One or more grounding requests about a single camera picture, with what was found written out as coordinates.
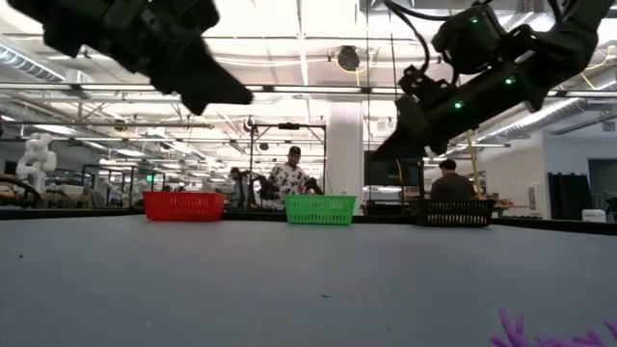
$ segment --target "black basket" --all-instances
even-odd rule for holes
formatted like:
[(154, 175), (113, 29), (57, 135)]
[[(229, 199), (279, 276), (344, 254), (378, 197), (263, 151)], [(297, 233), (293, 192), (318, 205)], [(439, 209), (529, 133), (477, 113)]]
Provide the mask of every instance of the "black basket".
[(428, 227), (487, 227), (493, 219), (494, 200), (427, 200), (420, 213)]

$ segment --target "person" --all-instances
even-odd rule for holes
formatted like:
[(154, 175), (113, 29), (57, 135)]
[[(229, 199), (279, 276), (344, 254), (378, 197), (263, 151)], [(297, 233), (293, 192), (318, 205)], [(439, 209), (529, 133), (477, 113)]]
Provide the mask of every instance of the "person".
[(433, 183), (431, 199), (434, 200), (472, 200), (473, 184), (468, 178), (456, 173), (456, 162), (451, 159), (440, 163), (442, 177)]
[(229, 176), (233, 181), (233, 193), (229, 195), (228, 201), (231, 208), (244, 208), (249, 197), (249, 184), (238, 168), (231, 168)]
[(285, 195), (302, 194), (310, 179), (298, 166), (301, 157), (302, 151), (300, 148), (296, 146), (291, 147), (287, 154), (287, 161), (284, 164), (275, 166), (268, 177), (268, 180), (279, 188), (279, 202), (284, 200)]

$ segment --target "plastic basket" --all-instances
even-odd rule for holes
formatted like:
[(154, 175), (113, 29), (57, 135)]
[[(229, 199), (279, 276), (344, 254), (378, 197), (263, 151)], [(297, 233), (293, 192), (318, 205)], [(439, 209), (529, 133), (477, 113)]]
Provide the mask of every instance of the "plastic basket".
[(427, 200), (420, 219), (429, 227), (487, 227), (494, 207), (494, 200)]
[(356, 197), (287, 195), (284, 203), (287, 221), (291, 224), (349, 226)]
[(146, 217), (152, 221), (221, 219), (225, 196), (216, 193), (144, 192)]

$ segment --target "dark shirt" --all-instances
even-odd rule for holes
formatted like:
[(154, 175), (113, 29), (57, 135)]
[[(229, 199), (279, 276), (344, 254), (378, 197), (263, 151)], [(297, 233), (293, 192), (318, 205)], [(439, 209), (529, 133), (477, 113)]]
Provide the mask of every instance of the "dark shirt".
[(431, 199), (435, 200), (470, 200), (474, 196), (473, 184), (457, 173), (445, 175), (431, 187)]

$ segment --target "green basket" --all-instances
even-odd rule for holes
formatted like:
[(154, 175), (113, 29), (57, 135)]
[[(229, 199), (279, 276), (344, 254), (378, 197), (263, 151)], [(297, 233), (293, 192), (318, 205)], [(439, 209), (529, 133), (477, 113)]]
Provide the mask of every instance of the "green basket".
[(284, 202), (288, 223), (349, 226), (356, 197), (286, 195)]

